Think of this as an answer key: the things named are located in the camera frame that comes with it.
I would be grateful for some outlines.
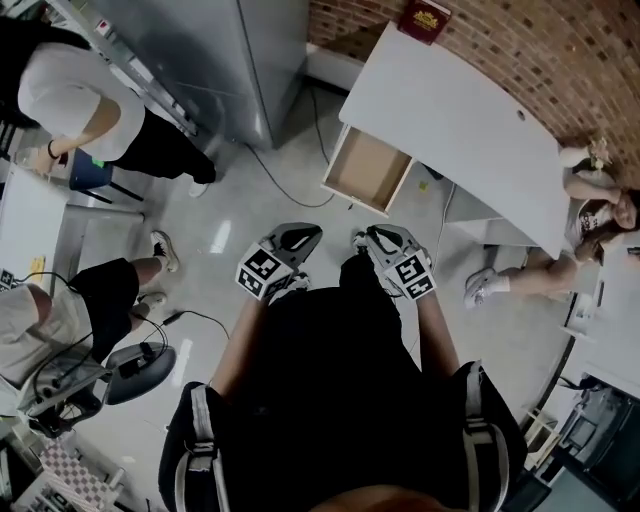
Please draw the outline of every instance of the open drawer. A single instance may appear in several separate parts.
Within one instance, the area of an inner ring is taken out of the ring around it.
[[[409,155],[345,126],[322,187],[388,217],[413,163]]]

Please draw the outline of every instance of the refrigerator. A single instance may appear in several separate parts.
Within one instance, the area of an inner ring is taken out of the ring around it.
[[[308,0],[89,0],[195,123],[267,149],[301,87]]]

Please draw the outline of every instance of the book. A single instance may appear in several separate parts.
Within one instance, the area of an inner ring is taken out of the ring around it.
[[[451,11],[431,0],[412,0],[400,18],[398,30],[430,45],[451,19]]]

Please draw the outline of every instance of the red brick wall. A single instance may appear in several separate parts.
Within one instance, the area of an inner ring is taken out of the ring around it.
[[[366,61],[406,0],[311,0],[309,40]],[[525,105],[561,142],[604,135],[640,188],[640,6],[635,0],[441,0],[438,43]]]

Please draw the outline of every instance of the black backpack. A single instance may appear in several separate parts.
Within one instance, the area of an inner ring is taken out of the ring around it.
[[[480,362],[448,383],[450,413],[460,417],[467,458],[469,512],[495,512],[520,473],[526,444],[507,405]],[[230,406],[209,386],[190,383],[169,427],[159,485],[170,512],[236,512],[229,506],[220,432]]]

